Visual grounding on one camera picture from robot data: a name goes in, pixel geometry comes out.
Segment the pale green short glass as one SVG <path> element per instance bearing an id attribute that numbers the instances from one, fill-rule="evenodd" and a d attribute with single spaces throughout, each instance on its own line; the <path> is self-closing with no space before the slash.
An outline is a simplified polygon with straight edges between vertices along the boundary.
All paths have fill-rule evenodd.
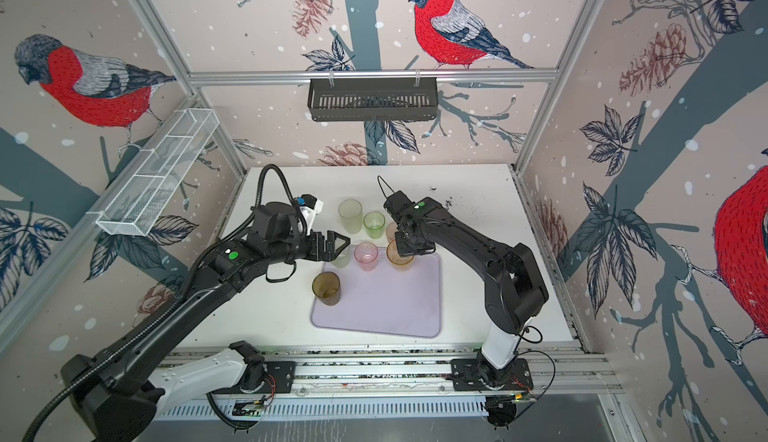
<path id="1" fill-rule="evenodd" d="M 338 268 L 343 268 L 343 267 L 347 266 L 349 264 L 350 258 L 351 258 L 351 256 L 350 256 L 350 249 L 351 249 L 350 245 L 348 245 L 346 248 L 344 248 L 339 253 L 339 255 L 332 261 L 332 264 L 335 267 L 338 267 Z"/>

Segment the yellow faceted glass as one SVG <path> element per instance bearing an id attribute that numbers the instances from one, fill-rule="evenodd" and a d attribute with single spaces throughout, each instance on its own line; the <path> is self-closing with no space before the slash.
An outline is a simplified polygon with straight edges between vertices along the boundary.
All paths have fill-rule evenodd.
<path id="1" fill-rule="evenodd" d="M 390 242 L 386 249 L 386 256 L 390 264 L 399 271 L 408 270 L 413 263 L 414 256 L 402 256 L 399 254 L 397 243 L 395 241 Z"/>

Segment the pink faceted glass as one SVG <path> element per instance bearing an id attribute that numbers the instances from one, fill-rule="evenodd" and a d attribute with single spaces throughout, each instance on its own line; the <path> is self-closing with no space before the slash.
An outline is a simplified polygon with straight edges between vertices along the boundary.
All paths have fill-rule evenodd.
<path id="1" fill-rule="evenodd" d="M 373 242 L 361 242 L 354 249 L 353 255 L 363 271 L 372 271 L 379 261 L 379 247 Z"/>

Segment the olive amber textured glass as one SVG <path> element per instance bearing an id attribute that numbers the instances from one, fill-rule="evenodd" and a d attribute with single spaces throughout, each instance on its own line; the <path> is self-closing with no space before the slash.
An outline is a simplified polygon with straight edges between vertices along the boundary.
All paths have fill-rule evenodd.
<path id="1" fill-rule="evenodd" d="M 325 305 L 336 305 L 341 298 L 341 282 L 335 272 L 321 272 L 312 282 L 312 291 L 317 300 Z"/>

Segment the tall pale green glass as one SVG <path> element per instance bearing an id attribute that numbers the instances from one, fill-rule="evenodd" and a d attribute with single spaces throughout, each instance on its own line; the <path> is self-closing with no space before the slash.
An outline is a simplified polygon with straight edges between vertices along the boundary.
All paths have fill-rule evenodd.
<path id="1" fill-rule="evenodd" d="M 338 214 L 346 232 L 356 234 L 362 230 L 363 207 L 360 201 L 354 198 L 343 200 L 338 205 Z"/>

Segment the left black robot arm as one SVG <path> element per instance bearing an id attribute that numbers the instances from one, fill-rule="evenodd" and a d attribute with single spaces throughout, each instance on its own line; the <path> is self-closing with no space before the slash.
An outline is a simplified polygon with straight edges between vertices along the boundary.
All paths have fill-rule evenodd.
<path id="1" fill-rule="evenodd" d="M 296 201 L 252 207 L 250 216 L 193 262 L 177 298 L 93 357 L 77 355 L 62 368 L 64 389 L 30 423 L 32 441 L 46 419 L 71 401 L 98 441 L 132 441 L 159 412 L 170 390 L 150 376 L 202 321 L 265 275 L 273 264 L 335 260 L 349 237 L 309 229 Z"/>

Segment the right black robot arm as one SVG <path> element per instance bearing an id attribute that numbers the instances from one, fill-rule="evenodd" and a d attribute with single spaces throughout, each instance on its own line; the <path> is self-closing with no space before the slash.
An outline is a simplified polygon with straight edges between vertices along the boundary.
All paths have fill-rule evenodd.
<path id="1" fill-rule="evenodd" d="M 398 191 L 386 197 L 383 207 L 397 224 L 400 256 L 427 255 L 441 246 L 480 277 L 491 325 L 477 369 L 489 388 L 508 383 L 526 324 L 549 300 L 532 250 L 523 243 L 510 246 L 483 235 L 431 197 L 412 201 Z"/>

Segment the lavender plastic tray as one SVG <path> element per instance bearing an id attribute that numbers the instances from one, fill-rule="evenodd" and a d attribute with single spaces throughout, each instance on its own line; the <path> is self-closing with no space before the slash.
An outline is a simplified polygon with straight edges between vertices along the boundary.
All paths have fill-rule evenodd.
<path id="1" fill-rule="evenodd" d="M 334 305 L 317 300 L 310 320 L 319 328 L 434 338 L 441 321 L 441 259 L 417 256 L 404 268 L 392 264 L 381 248 L 376 267 L 358 263 L 323 265 L 340 279 L 340 299 Z"/>

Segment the pale pink textured glass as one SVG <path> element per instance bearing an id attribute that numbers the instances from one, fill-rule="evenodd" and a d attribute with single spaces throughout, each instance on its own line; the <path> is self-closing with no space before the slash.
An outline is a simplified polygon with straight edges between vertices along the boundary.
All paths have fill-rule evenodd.
<path id="1" fill-rule="evenodd" d="M 390 222 L 390 224 L 386 226 L 385 235 L 389 243 L 395 239 L 395 232 L 397 231 L 397 228 L 398 225 L 396 222 Z"/>

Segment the small bright green glass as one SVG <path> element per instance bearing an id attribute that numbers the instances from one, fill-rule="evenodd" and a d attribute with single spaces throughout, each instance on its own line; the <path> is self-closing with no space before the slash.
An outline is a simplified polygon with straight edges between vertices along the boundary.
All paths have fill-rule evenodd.
<path id="1" fill-rule="evenodd" d="M 386 217 L 380 211 L 370 211 L 364 215 L 363 225 L 369 238 L 382 238 L 387 225 Z"/>

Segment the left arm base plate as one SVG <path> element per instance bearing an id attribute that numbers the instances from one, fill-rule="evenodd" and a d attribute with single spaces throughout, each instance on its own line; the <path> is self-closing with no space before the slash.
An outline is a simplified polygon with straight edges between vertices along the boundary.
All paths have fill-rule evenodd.
<path id="1" fill-rule="evenodd" d="M 296 363 L 293 361 L 251 363 L 234 386 L 215 390 L 214 394 L 288 394 L 292 389 L 295 369 Z"/>

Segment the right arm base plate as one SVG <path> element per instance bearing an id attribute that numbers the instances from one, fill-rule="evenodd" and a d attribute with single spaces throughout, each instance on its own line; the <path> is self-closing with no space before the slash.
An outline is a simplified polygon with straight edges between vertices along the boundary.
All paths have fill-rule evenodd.
<path id="1" fill-rule="evenodd" d="M 452 359 L 446 379 L 455 391 L 531 392 L 534 384 L 528 362 L 517 357 L 502 369 L 494 368 L 482 356 L 475 359 Z"/>

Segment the aluminium front rail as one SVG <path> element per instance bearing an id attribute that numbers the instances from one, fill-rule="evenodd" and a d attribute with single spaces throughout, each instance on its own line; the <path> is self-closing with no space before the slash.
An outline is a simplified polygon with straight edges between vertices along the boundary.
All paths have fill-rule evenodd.
<path id="1" fill-rule="evenodd" d="M 477 348 L 461 345 L 274 347 L 267 362 L 292 361 L 294 397 L 432 396 L 453 390 L 454 359 L 474 361 Z M 607 357 L 567 343 L 521 346 L 536 394 L 622 394 Z"/>

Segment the white mesh wall shelf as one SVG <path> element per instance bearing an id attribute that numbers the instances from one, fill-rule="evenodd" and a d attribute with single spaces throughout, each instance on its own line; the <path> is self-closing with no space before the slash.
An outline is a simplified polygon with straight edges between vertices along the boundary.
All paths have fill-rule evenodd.
<path id="1" fill-rule="evenodd" d="M 208 108 L 174 112 L 160 140 L 140 151 L 138 168 L 100 212 L 96 225 L 109 235 L 148 236 L 218 126 L 218 117 Z"/>

